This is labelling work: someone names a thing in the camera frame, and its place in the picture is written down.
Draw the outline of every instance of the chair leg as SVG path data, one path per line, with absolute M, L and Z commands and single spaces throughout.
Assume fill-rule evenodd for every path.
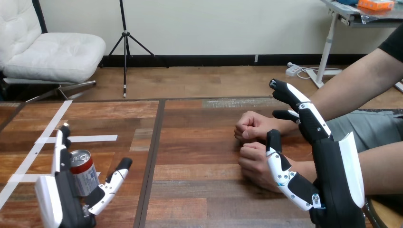
M 65 101 L 68 101 L 68 97 L 63 93 L 63 91 L 61 90 L 61 86 L 59 88 L 57 88 L 57 91 L 59 92 L 59 94 L 62 96 L 62 98 L 65 99 Z
M 83 83 L 75 84 L 75 85 L 62 86 L 59 89 L 60 89 L 60 91 L 65 92 L 65 91 L 77 89 L 77 88 L 80 88 L 83 86 L 95 85 L 95 84 L 96 84 L 96 81 L 88 81 L 88 82 L 83 82 Z
M 46 93 L 44 93 L 42 95 L 39 95 L 39 96 L 36 96 L 36 97 L 34 97 L 32 99 L 27 100 L 26 102 L 39 101 L 39 100 L 45 99 L 47 97 L 53 96 L 55 94 L 56 94 L 56 89 L 52 89 L 52 90 L 50 90 L 50 91 L 48 91 L 48 92 L 46 92 Z

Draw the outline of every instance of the soda can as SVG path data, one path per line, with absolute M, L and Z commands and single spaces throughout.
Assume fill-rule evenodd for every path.
M 99 185 L 94 162 L 89 151 L 73 151 L 70 170 L 79 196 L 88 196 Z

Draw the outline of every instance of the robotic hand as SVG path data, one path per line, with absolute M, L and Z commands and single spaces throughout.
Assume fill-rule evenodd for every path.
M 267 133 L 266 157 L 278 188 L 311 221 L 326 228 L 364 228 L 364 184 L 353 133 L 335 142 L 330 129 L 310 100 L 292 85 L 273 79 L 273 97 L 294 111 L 274 111 L 278 119 L 298 123 L 304 138 L 312 145 L 317 179 L 312 184 L 291 165 L 281 149 L 277 130 Z
M 57 132 L 53 154 L 52 175 L 41 176 L 35 184 L 42 222 L 45 228 L 87 228 L 96 225 L 98 215 L 112 200 L 122 185 L 132 165 L 130 158 L 123 158 L 115 172 L 104 185 L 100 184 L 80 203 L 67 149 L 70 130 L 65 123 Z

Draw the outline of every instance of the forearm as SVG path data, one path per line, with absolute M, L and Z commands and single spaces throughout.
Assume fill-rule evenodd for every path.
M 403 64 L 377 49 L 325 83 L 310 100 L 324 120 L 345 115 L 402 78 Z
M 366 195 L 403 193 L 403 142 L 358 154 Z M 296 170 L 310 182 L 316 179 L 313 161 L 298 163 Z

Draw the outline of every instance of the tape line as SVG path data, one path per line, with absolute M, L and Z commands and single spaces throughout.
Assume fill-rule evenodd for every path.
M 47 174 L 13 174 L 11 176 L 11 178 L 9 179 L 9 182 L 25 182 L 25 183 L 29 183 L 29 182 L 36 182 L 37 179 L 40 176 L 53 176 L 53 174 L 51 173 L 47 173 Z
M 68 139 L 72 143 L 107 142 L 107 141 L 116 141 L 117 134 L 70 136 Z M 38 138 L 38 140 L 35 143 L 55 143 L 55 142 L 56 142 L 56 137 L 49 137 L 49 138 Z
M 72 101 L 65 101 L 62 104 L 58 112 L 55 114 L 53 119 L 49 122 L 48 126 L 43 131 L 40 138 L 48 138 L 52 134 L 53 130 L 58 126 L 59 121 L 61 120 L 67 109 L 70 107 L 71 103 Z M 17 187 L 19 181 L 21 181 L 21 179 L 24 177 L 23 174 L 25 174 L 28 171 L 29 167 L 32 165 L 32 163 L 34 162 L 35 158 L 37 157 L 37 155 L 39 154 L 40 150 L 43 148 L 44 145 L 45 145 L 44 143 L 34 144 L 31 151 L 28 153 L 24 161 L 21 163 L 21 165 L 19 165 L 17 171 L 15 172 L 15 174 L 22 174 L 22 175 L 15 176 L 13 179 L 14 182 L 7 182 L 6 186 L 4 186 L 3 190 L 0 192 L 0 209 L 3 208 L 4 204 Z

